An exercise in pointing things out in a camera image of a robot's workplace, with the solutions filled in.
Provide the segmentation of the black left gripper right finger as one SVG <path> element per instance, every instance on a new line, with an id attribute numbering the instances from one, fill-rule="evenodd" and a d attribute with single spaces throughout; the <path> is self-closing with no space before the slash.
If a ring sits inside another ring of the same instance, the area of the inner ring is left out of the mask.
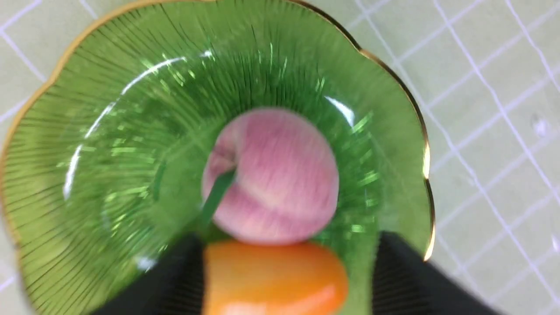
<path id="1" fill-rule="evenodd" d="M 373 315 L 497 315 L 425 262 L 403 238 L 382 232 L 372 276 Z"/>

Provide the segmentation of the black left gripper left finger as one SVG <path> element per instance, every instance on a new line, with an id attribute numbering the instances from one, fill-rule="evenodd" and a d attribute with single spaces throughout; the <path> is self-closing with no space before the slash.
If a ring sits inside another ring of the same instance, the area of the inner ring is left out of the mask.
<path id="1" fill-rule="evenodd" d="M 93 315 L 201 315 L 205 294 L 203 251 L 194 234 L 184 235 L 126 289 Z"/>

